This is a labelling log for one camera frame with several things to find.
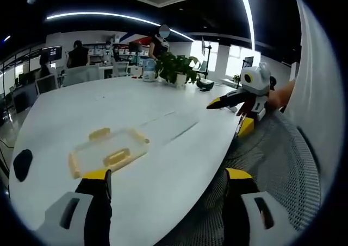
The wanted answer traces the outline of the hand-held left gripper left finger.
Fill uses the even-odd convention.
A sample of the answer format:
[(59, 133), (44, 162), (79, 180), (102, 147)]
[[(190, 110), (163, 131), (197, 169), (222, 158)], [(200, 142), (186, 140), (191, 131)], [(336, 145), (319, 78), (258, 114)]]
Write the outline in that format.
[(45, 245), (109, 245), (111, 217), (111, 170), (92, 171), (46, 210), (36, 235)]

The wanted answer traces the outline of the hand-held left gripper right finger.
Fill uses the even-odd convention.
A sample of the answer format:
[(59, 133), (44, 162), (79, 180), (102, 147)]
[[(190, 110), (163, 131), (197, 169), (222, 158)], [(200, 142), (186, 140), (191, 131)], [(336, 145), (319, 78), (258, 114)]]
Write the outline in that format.
[(225, 169), (222, 208), (224, 245), (290, 245), (297, 238), (288, 211), (268, 192), (259, 191), (245, 171)]

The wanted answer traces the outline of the person's right hand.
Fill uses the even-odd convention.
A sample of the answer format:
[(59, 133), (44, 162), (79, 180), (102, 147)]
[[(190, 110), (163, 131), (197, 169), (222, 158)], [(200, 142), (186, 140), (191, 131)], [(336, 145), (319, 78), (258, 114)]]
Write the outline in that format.
[(270, 109), (279, 109), (288, 105), (296, 80), (289, 81), (279, 90), (270, 90), (267, 105)]

